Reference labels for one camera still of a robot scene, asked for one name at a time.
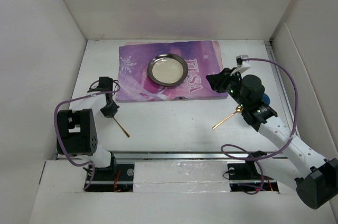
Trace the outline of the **gold fork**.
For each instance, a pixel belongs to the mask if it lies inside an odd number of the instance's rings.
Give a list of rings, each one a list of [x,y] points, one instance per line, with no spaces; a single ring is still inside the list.
[[[127,138],[130,138],[130,134],[128,133],[128,131],[126,131],[122,125],[118,122],[118,120],[113,117],[114,121],[117,123],[117,125],[119,126],[119,128],[123,131],[123,133],[126,135]]]

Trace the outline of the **purple Elsa cloth placemat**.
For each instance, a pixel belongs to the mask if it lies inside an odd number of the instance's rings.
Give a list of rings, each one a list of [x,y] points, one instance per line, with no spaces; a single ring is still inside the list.
[[[188,73],[180,85],[164,87],[149,78],[147,67],[156,56],[169,53],[185,60]],[[217,41],[126,44],[119,48],[120,91],[116,99],[134,102],[223,98],[227,94],[217,94],[206,80],[207,75],[221,70],[221,50]]]

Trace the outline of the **steel plate with cream centre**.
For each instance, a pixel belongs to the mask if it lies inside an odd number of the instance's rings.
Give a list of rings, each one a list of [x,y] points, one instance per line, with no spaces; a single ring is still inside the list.
[[[186,61],[176,54],[160,54],[147,66],[149,78],[156,84],[172,87],[181,84],[188,74]]]

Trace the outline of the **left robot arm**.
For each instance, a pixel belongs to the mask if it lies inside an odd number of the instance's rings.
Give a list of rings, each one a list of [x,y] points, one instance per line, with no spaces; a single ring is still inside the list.
[[[119,106],[113,96],[120,90],[118,80],[100,77],[86,96],[57,105],[54,126],[57,151],[73,165],[82,167],[94,180],[112,180],[118,173],[114,155],[99,144],[95,124],[98,114],[114,118]]]

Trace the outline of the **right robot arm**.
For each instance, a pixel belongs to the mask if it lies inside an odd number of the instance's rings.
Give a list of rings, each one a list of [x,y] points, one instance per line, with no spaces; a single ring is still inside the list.
[[[255,131],[270,140],[291,161],[289,168],[273,165],[267,156],[244,165],[244,172],[255,179],[263,172],[294,189],[311,209],[318,209],[337,196],[337,159],[327,159],[311,149],[263,102],[265,87],[254,75],[241,76],[236,68],[225,68],[206,76],[211,89],[228,93],[242,107],[241,115]]]

